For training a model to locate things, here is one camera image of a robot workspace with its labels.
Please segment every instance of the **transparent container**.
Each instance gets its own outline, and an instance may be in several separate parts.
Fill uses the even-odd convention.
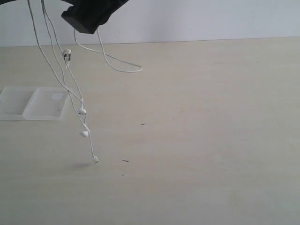
[[[62,120],[68,102],[64,88],[7,86],[0,94],[0,120]]]

